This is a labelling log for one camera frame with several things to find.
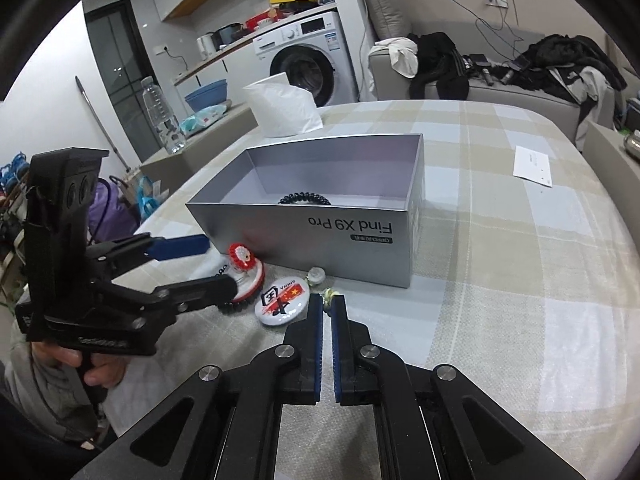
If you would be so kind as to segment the red white round case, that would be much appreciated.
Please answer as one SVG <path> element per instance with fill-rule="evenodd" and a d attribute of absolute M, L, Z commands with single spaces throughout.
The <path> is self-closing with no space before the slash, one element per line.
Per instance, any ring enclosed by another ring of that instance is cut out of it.
<path fill-rule="evenodd" d="M 246 245 L 233 243 L 221 257 L 217 274 L 235 280 L 238 292 L 231 301 L 218 307 L 224 314 L 240 312 L 258 299 L 265 284 L 264 264 Z"/>

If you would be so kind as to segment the small round white cap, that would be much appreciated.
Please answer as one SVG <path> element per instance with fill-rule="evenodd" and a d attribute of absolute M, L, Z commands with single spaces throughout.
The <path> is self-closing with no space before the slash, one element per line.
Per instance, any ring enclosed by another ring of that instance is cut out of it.
<path fill-rule="evenodd" d="M 306 275 L 306 281 L 310 287 L 316 287 L 321 285 L 326 280 L 326 271 L 320 268 L 320 266 L 314 266 Z"/>

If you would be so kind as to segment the wall power socket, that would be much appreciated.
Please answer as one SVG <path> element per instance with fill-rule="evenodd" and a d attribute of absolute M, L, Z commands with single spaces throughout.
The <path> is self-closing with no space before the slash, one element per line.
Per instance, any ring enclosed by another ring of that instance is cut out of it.
<path fill-rule="evenodd" d="M 494 6 L 495 8 L 506 10 L 509 7 L 508 0 L 484 0 L 486 6 Z"/>

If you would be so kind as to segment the white electric kettle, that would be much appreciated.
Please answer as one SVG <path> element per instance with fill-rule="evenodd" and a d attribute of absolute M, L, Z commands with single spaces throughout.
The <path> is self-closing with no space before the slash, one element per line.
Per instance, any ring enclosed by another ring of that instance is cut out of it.
<path fill-rule="evenodd" d="M 198 36 L 198 38 L 196 38 L 196 44 L 198 45 L 198 50 L 200 51 L 202 60 L 211 58 L 217 52 L 214 37 L 210 32 L 202 36 Z"/>

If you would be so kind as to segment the purple bag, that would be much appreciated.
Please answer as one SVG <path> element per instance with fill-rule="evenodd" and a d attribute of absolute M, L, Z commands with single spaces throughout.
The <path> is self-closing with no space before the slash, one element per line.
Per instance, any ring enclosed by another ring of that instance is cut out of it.
<path fill-rule="evenodd" d="M 88 212 L 90 244 L 128 237 L 139 224 L 136 207 L 120 197 L 113 182 L 99 178 Z"/>

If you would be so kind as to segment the small yellow earrings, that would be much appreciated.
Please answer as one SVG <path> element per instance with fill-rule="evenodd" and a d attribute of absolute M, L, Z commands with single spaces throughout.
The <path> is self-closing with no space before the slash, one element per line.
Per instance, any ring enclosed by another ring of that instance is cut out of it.
<path fill-rule="evenodd" d="M 321 297 L 322 297 L 322 301 L 323 301 L 323 311 L 324 312 L 330 313 L 332 299 L 333 299 L 333 297 L 335 295 L 336 295 L 336 291 L 333 290 L 332 288 L 327 288 L 322 292 Z"/>

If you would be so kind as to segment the grey sofa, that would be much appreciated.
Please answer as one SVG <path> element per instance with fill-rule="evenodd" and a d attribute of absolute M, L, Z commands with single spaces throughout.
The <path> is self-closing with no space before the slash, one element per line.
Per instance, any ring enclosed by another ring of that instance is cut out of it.
<path fill-rule="evenodd" d="M 496 65 L 491 63 L 483 53 L 463 55 L 459 49 L 458 51 L 463 58 L 470 84 L 469 96 L 465 101 L 501 104 L 530 110 L 550 119 L 572 142 L 578 123 L 577 105 L 541 90 L 526 90 L 515 84 L 504 84 L 502 80 L 511 69 L 512 63 Z M 409 96 L 411 79 L 399 75 L 390 67 L 390 58 L 387 54 L 368 55 L 368 63 L 373 92 L 378 100 L 411 99 Z M 426 86 L 425 98 L 420 100 L 440 100 L 434 82 Z M 611 128 L 614 126 L 614 115 L 612 122 L 607 122 L 601 117 L 595 123 Z"/>

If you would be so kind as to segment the black white jacket pile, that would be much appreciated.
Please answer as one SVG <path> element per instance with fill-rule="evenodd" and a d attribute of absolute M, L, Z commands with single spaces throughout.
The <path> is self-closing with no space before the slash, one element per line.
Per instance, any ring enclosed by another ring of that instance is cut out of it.
<path fill-rule="evenodd" d="M 627 89 L 627 81 L 608 55 L 586 36 L 551 35 L 519 55 L 504 76 L 504 84 L 541 90 L 578 106 L 572 142 L 582 150 L 587 122 L 603 117 L 612 122 L 615 96 Z"/>

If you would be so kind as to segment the checked tablecloth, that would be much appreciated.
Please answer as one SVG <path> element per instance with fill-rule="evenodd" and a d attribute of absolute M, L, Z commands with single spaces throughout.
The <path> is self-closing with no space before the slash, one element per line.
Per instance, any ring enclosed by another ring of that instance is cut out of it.
<path fill-rule="evenodd" d="M 639 445 L 639 255 L 582 155 L 547 118 L 505 105 L 387 101 L 321 112 L 315 136 L 419 133 L 420 246 L 407 289 L 326 280 L 375 344 L 461 370 L 586 479 L 616 479 Z M 514 148 L 550 158 L 552 188 L 512 176 Z M 282 340 L 251 311 L 180 316 L 107 396 L 120 435 L 206 364 Z M 322 399 L 288 406 L 278 479 L 380 478 L 371 411 L 334 402 L 330 323 Z"/>

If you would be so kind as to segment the white paper card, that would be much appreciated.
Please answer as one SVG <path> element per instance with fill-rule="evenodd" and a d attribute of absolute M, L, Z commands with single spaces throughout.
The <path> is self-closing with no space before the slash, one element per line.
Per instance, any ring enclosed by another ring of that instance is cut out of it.
<path fill-rule="evenodd" d="M 514 152 L 512 176 L 552 187 L 552 175 L 547 154 L 517 146 Z"/>

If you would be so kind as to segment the black garment on sofa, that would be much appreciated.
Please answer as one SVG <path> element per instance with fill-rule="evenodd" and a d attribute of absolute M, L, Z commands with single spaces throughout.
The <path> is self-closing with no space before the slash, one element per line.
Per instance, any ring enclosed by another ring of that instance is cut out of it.
<path fill-rule="evenodd" d="M 469 77 L 456 44 L 446 32 L 410 34 L 408 38 L 418 47 L 418 71 L 409 84 L 410 98 L 424 99 L 426 86 L 434 82 L 439 99 L 465 101 L 470 92 Z"/>

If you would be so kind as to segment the grey phone box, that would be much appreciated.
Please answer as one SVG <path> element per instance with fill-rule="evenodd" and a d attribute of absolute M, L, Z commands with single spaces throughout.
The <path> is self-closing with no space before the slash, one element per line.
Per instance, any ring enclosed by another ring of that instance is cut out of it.
<path fill-rule="evenodd" d="M 406 288 L 424 200 L 422 136 L 328 136 L 248 148 L 186 205 L 218 250 Z"/>

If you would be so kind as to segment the wet wipes pack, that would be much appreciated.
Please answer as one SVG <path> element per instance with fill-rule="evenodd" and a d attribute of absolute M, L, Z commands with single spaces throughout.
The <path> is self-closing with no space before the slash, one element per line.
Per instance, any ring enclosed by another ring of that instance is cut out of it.
<path fill-rule="evenodd" d="M 181 131 L 187 138 L 190 138 L 190 136 L 198 134 L 221 120 L 227 112 L 228 105 L 226 103 L 206 106 L 180 122 Z"/>

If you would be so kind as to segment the blue plastic bag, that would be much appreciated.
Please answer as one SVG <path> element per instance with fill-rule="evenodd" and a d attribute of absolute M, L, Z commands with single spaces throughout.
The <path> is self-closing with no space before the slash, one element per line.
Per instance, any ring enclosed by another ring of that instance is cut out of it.
<path fill-rule="evenodd" d="M 136 200 L 139 214 L 142 221 L 145 221 L 160 206 L 158 199 L 162 192 L 160 181 L 153 181 L 147 176 L 142 176 L 139 180 Z"/>

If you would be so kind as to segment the grey cushion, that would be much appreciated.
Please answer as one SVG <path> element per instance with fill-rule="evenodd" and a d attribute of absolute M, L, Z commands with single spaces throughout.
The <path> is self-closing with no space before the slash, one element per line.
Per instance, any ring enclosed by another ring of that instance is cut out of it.
<path fill-rule="evenodd" d="M 379 40 L 408 37 L 411 24 L 396 0 L 366 0 L 370 22 Z"/>

